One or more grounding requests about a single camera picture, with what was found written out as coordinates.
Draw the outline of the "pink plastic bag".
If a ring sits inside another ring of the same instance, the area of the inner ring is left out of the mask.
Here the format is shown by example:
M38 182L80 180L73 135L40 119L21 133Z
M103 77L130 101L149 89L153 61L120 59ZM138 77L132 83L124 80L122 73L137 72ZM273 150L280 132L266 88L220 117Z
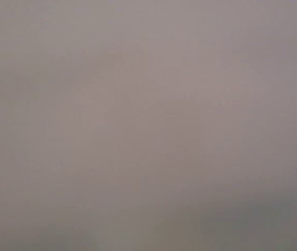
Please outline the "pink plastic bag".
M297 1L0 1L0 250L297 250Z

